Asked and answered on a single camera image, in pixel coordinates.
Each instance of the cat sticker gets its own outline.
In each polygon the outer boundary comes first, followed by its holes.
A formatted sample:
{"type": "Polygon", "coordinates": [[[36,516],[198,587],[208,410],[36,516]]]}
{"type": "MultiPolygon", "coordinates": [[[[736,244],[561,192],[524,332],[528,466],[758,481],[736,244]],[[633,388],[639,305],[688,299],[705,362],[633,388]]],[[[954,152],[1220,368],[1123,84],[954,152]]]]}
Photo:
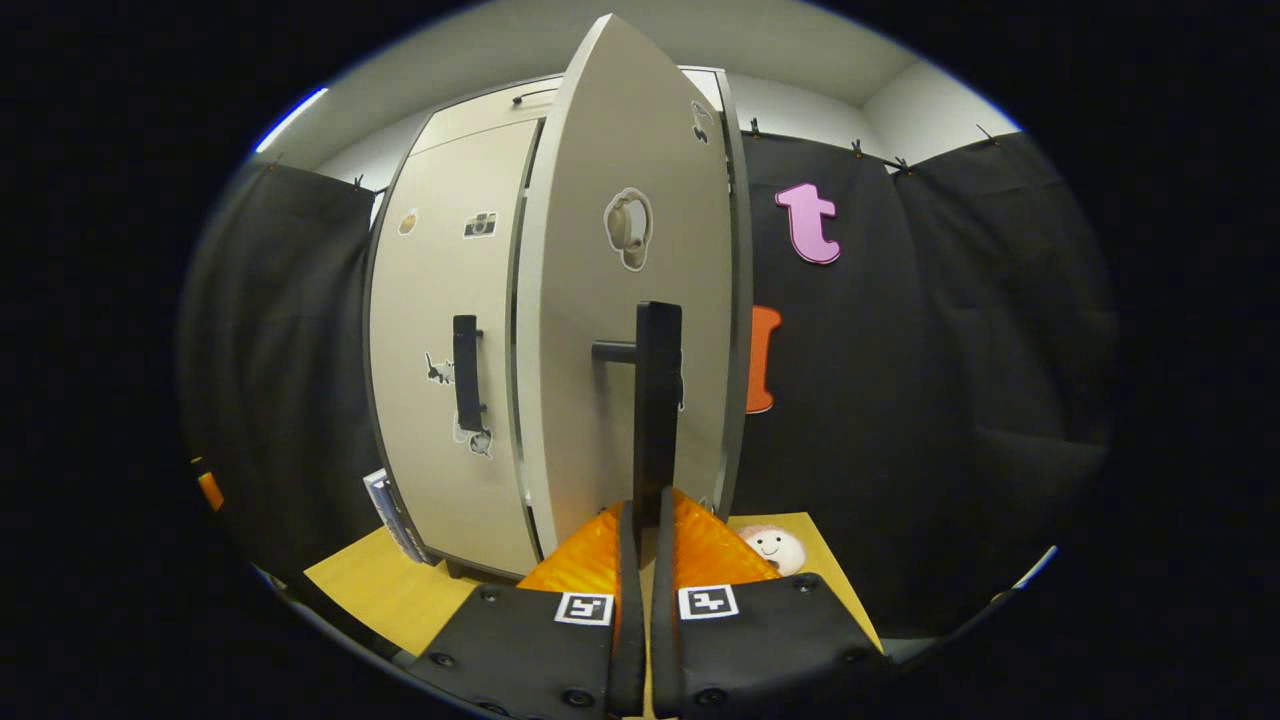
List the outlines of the cat sticker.
{"type": "Polygon", "coordinates": [[[493,460],[493,430],[485,428],[484,430],[476,433],[471,430],[462,429],[458,424],[458,414],[453,414],[453,442],[458,445],[466,445],[467,451],[472,455],[479,455],[485,460],[493,460]]]}
{"type": "Polygon", "coordinates": [[[701,142],[703,145],[707,145],[707,131],[703,129],[703,118],[710,120],[712,114],[708,113],[707,108],[703,108],[701,104],[698,102],[696,100],[692,101],[692,106],[694,106],[694,138],[701,142]]]}
{"type": "Polygon", "coordinates": [[[442,386],[453,384],[453,360],[445,360],[436,365],[431,363],[430,352],[422,355],[426,357],[426,379],[442,386]]]}

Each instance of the cabinet handle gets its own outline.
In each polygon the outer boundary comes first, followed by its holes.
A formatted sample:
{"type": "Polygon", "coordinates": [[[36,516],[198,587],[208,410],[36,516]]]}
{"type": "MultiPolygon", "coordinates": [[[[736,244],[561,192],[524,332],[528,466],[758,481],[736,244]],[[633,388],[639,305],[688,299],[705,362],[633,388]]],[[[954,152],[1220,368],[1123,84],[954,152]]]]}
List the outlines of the cabinet handle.
{"type": "Polygon", "coordinates": [[[658,527],[662,491],[675,482],[680,398],[681,307],[668,302],[636,306],[635,342],[598,340],[591,357],[635,365],[632,503],[635,542],[644,528],[658,527]]]}
{"type": "Polygon", "coordinates": [[[474,433],[484,432],[480,413],[480,372],[476,345],[484,331],[476,329],[475,315],[453,316],[453,389],[458,401],[458,427],[474,433]]]}
{"type": "Polygon", "coordinates": [[[557,90],[559,90],[559,88],[558,87],[548,87],[548,88],[544,88],[544,90],[532,90],[532,91],[526,92],[524,95],[517,95],[517,96],[512,97],[511,99],[511,104],[512,105],[520,105],[521,102],[525,101],[525,97],[529,97],[530,95],[538,95],[539,92],[556,92],[557,90]]]}

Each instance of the cabinet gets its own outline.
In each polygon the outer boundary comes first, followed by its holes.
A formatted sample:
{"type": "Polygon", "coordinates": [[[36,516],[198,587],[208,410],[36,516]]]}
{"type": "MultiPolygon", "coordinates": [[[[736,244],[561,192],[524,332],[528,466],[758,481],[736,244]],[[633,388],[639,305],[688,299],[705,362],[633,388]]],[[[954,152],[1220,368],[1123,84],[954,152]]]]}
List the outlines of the cabinet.
{"type": "Polygon", "coordinates": [[[410,149],[367,356],[399,510],[434,552],[520,577],[630,497],[634,368],[591,343],[634,340],[644,301],[684,314],[675,484],[708,505],[731,487],[750,238],[708,77],[605,15],[563,77],[436,111],[410,149]]]}

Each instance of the ceiling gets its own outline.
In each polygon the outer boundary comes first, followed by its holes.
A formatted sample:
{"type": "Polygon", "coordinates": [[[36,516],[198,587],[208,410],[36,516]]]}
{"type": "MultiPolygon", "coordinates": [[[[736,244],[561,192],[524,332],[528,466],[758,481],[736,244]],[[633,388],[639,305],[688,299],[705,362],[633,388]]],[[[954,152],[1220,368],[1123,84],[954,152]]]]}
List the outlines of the ceiling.
{"type": "Polygon", "coordinates": [[[919,59],[844,17],[795,0],[493,0],[371,53],[333,79],[329,92],[268,152],[285,152],[287,164],[312,169],[438,102],[562,73],[591,23],[608,13],[644,32],[677,64],[785,82],[854,106],[919,59]]]}

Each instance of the wooden table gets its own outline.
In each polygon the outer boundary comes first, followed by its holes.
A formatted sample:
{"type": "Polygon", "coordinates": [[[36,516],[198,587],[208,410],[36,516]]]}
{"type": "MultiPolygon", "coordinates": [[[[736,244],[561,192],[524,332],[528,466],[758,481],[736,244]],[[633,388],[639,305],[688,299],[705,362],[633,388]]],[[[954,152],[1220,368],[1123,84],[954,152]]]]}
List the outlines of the wooden table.
{"type": "MultiPolygon", "coordinates": [[[[858,593],[836,562],[831,548],[806,512],[781,515],[737,515],[728,519],[728,527],[739,530],[748,525],[777,525],[795,537],[805,547],[805,565],[801,571],[817,573],[858,620],[867,637],[881,648],[879,637],[863,609],[858,593]]],[[[648,530],[641,543],[640,588],[645,605],[645,637],[649,633],[650,594],[653,589],[654,530],[648,530]]],[[[421,655],[436,633],[444,628],[453,612],[480,584],[511,580],[477,577],[470,571],[451,578],[444,562],[435,568],[413,562],[401,552],[390,533],[379,528],[353,544],[321,560],[306,571],[321,591],[347,612],[369,625],[388,641],[413,655],[421,655]]],[[[650,705],[650,674],[645,674],[645,715],[654,719],[650,705]]]]}

